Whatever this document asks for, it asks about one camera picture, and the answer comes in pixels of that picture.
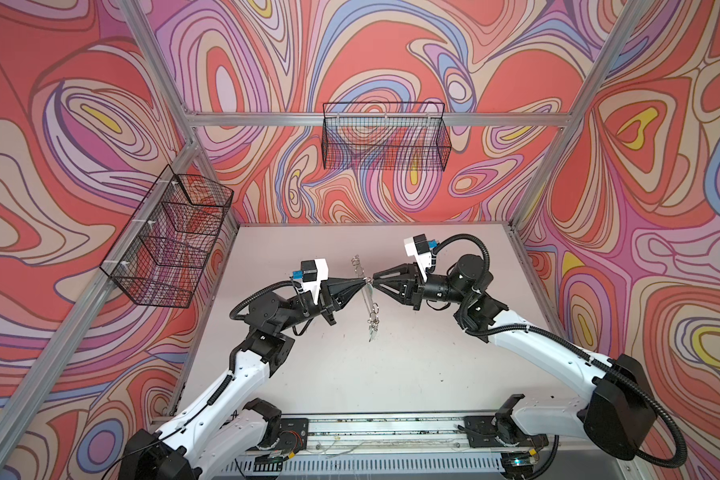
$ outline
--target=aluminum frame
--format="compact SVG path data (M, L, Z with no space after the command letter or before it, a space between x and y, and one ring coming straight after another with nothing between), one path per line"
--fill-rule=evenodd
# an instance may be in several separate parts
M542 159L539 169L531 178L518 208L515 209L510 219L511 225L515 225L516 220L523 218L530 208L533 207L533 200L544 188L551 172L562 158L567 143L570 142L575 134L578 124L584 118L589 103L594 99L611 65L624 47L626 40L634 30L634 26L640 20L642 12L652 3L652 1L628 1L619 18L616 20L614 29L606 40L603 51L601 51L592 69L586 76L582 89L578 93L570 112L563 114L446 115L446 124L451 126L547 125L562 128L561 132L558 132L556 135L553 143L550 144L550 151L544 159ZM146 15L139 7L137 0L120 0L120 6L126 24L134 35L136 44L144 54L144 59L147 62L149 71L154 77L157 89L165 97L174 121L186 142L181 153L174 160L173 167L177 172L184 173L186 169L189 168L192 162L191 153L195 153L195 149L200 146L200 141L194 130L195 127L211 125L309 126L322 124L322 114L198 114L195 112L187 112L186 106L176 90L170 70L160 52L154 32L146 19ZM198 159L197 166L202 174L218 180L216 171L211 165L205 149L202 148L196 158ZM152 201L151 197L159 197L159 195L155 195L158 193L158 189L154 190L155 192L150 195L149 202ZM149 211L150 209L143 208L142 214L149 213ZM239 227L231 215L227 216L225 222L228 222L228 226L231 227L232 235L236 236ZM135 228L137 230L137 228L132 225L126 228ZM123 239L127 239L129 236L130 235L123 235L122 237ZM35 360L29 372L19 384L16 392L14 392L8 400L5 407L0 410L0 472L27 427L29 427L38 409L48 397L48 392L53 388L72 354L77 350L85 333L104 306L113 288L114 283L106 278L106 275L99 270L64 319L59 329L51 337L50 341L48 341L48 344L38 359Z

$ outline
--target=black wire basket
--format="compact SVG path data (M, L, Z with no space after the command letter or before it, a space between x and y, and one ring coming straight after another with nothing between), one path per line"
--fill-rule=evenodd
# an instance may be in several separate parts
M137 305L188 308L232 196L203 176L173 174L115 268L102 270Z
M327 170L445 170L451 137L437 101L322 105Z

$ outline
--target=psychedelic wall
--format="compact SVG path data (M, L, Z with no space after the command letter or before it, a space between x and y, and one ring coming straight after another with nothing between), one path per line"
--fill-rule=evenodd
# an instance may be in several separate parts
M0 408L181 147L115 2L0 1ZM188 310L113 295L1 478L100 471L162 413L229 241Z
M148 18L189 110L322 111L443 101L450 112L565 112L621 0L165 0ZM453 127L444 173L326 172L320 128L199 136L246 223L508 220L552 128Z
M681 425L653 475L720 480L720 0L653 4L522 235L569 338L641 360Z

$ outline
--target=white tabletop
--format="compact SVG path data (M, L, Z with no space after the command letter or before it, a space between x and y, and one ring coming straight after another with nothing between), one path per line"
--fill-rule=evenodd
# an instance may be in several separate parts
M301 260L326 258L330 276L354 278L357 254L366 276L412 262L403 239L418 234L442 241L454 234L479 237L490 251L494 282L488 293L522 317L546 328L512 246L499 224L374 226L244 226L200 339L180 408L226 369L230 350L248 325L232 321L231 309L251 293L286 280ZM479 254L465 240L438 255L437 274L461 255ZM284 298L293 291L278 290ZM425 304L414 312L381 292L377 338L368 342L368 312L358 293L336 312L334 326L322 317L296 338L286 363L255 396L284 413L456 412L496 409L514 393L572 396L573 392L518 355L467 336L453 314Z

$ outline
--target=wire mesh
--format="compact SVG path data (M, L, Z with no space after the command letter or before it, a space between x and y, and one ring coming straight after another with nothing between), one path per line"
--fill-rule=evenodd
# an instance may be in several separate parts
M322 158L330 170L445 170L451 139L437 102L323 104Z
M137 305L188 308L232 205L232 191L173 175L110 278Z

